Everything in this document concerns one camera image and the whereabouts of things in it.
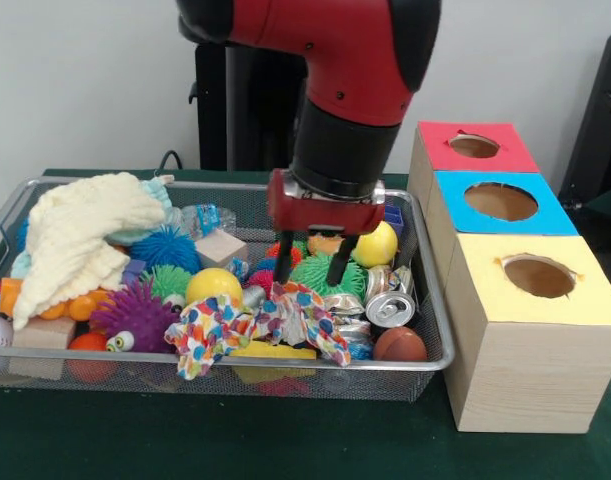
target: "yellow box top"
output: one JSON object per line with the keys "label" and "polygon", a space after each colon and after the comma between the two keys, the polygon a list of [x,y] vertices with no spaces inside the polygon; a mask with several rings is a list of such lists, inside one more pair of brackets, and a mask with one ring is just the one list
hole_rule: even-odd
{"label": "yellow box top", "polygon": [[611,284],[582,237],[458,240],[488,321],[611,325]]}

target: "googly eye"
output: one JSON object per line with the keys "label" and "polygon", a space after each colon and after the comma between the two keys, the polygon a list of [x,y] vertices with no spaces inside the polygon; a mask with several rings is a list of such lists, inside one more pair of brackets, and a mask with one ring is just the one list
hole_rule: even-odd
{"label": "googly eye", "polygon": [[110,352],[129,352],[134,348],[134,335],[127,330],[118,332],[107,341],[105,348]]}
{"label": "googly eye", "polygon": [[186,304],[185,297],[177,293],[168,295],[163,299],[163,305],[169,305],[170,310],[174,313],[181,313]]}
{"label": "googly eye", "polygon": [[134,348],[134,335],[132,335],[132,332],[123,330],[122,332],[118,332],[118,335],[114,338],[116,339],[116,348],[118,351],[129,352]]}

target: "yellow ball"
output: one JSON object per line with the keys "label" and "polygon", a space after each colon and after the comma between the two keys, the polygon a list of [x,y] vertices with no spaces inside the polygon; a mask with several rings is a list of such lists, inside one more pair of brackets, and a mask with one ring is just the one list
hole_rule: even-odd
{"label": "yellow ball", "polygon": [[381,222],[376,230],[361,235],[352,252],[352,257],[360,266],[372,268],[389,264],[398,250],[398,237],[387,222]]}
{"label": "yellow ball", "polygon": [[206,268],[192,277],[185,297],[189,305],[221,294],[243,302],[243,289],[234,275],[222,268]]}

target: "wooden box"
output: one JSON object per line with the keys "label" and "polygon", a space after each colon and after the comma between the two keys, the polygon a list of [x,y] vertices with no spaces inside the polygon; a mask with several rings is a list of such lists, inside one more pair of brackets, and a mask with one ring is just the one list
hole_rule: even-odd
{"label": "wooden box", "polygon": [[435,172],[425,218],[442,287],[457,232],[577,235],[537,173]]}
{"label": "wooden box", "polygon": [[511,124],[420,122],[407,190],[427,215],[435,171],[536,173],[538,167]]}
{"label": "wooden box", "polygon": [[611,378],[611,285],[582,237],[458,234],[445,297],[459,430],[589,429]]}
{"label": "wooden box", "polygon": [[247,261],[247,244],[220,228],[196,240],[196,250],[205,268],[224,268],[234,257]]}
{"label": "wooden box", "polygon": [[[62,317],[56,320],[32,318],[25,328],[14,333],[12,347],[65,350],[74,338],[76,322]],[[10,360],[9,373],[48,380],[60,380],[64,360],[58,358],[21,358]]]}

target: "red box top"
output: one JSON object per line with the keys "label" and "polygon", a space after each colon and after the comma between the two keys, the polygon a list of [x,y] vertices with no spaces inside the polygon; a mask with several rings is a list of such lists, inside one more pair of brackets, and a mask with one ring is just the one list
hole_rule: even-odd
{"label": "red box top", "polygon": [[419,122],[418,128],[434,170],[539,172],[510,123]]}

